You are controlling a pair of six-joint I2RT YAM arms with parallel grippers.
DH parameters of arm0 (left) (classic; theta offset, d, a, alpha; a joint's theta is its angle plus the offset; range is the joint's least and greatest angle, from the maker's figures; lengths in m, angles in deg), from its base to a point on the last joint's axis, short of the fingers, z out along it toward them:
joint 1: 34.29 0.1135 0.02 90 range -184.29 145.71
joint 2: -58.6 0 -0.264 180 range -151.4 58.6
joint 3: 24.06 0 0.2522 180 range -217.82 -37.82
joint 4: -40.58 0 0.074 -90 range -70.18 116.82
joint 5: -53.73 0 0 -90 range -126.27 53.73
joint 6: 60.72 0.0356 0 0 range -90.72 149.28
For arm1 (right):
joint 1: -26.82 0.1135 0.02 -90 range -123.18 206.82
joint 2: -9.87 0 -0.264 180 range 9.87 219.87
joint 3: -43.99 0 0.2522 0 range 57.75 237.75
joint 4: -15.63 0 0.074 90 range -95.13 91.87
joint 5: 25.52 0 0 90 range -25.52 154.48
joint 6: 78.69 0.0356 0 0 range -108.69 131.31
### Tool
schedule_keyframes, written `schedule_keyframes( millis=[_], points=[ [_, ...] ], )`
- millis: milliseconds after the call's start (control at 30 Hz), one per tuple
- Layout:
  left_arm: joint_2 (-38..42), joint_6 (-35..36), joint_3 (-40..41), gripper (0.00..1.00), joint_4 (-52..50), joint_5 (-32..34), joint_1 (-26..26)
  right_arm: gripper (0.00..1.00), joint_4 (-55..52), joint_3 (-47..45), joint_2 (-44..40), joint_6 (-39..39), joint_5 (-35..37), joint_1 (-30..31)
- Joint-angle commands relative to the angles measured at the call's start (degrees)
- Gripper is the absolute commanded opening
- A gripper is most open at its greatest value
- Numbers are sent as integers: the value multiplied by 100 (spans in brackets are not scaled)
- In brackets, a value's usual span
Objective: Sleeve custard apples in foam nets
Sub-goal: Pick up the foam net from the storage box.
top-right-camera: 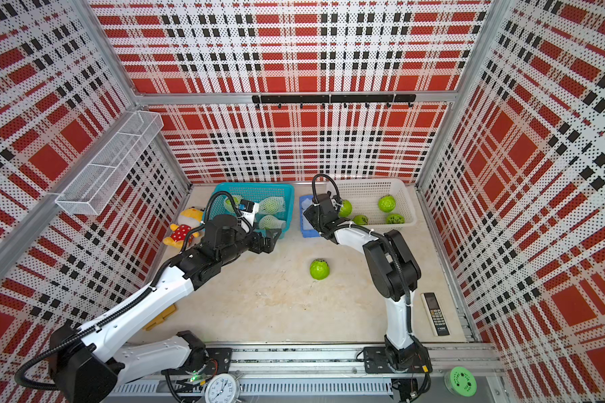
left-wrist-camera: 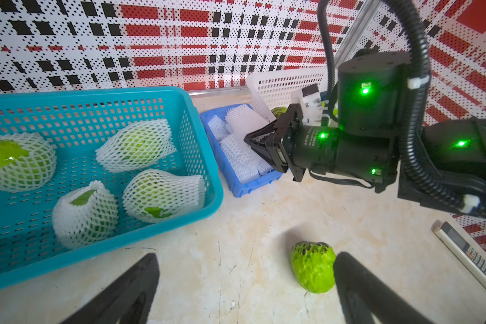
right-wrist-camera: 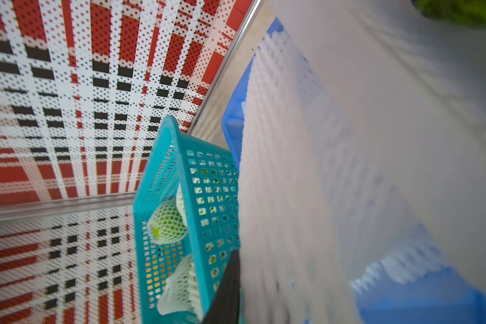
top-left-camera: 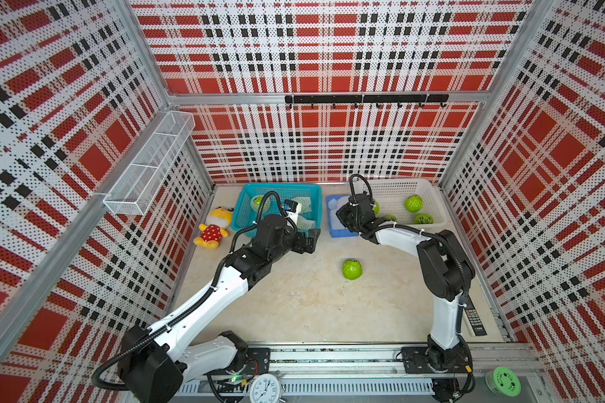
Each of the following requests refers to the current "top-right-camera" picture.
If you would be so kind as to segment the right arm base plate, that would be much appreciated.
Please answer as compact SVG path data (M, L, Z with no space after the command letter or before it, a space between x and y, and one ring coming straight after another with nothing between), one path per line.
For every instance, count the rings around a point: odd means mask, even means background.
M387 347L364 348L364 367L367 374L424 374L432 373L428 349L413 344L406 349Z

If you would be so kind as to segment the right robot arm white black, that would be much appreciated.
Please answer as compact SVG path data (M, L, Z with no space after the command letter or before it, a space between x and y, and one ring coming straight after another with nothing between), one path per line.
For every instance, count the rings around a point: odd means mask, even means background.
M385 299L384 356L398 373L432 372L428 349L413 334L413 299L421 278L417 260L398 230L378 233L339 215L343 199L334 179L319 173L311 182L312 205L304 217L319 235L363 253L372 283Z

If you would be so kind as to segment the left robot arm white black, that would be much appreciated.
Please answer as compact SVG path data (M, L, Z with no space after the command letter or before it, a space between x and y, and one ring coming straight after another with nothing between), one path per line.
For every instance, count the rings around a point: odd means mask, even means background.
M153 280L99 317L79 327L65 325L50 337L47 351L15 373L24 388L60 391L70 402L100 402L116 387L164 371L199 373L210 362L206 345L190 331L161 342L129 347L127 342L152 319L205 285L246 251L272 253L282 228L255 228L261 207L235 203L227 191L213 193L207 206L225 197L233 213L205 217L203 237L159 268Z

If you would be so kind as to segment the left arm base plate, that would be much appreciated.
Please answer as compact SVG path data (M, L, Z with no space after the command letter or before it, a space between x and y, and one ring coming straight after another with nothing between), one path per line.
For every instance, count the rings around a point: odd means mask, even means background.
M189 354L186 361L174 369L164 369L161 374L197 376L199 379L225 374L229 371L233 349L206 348Z

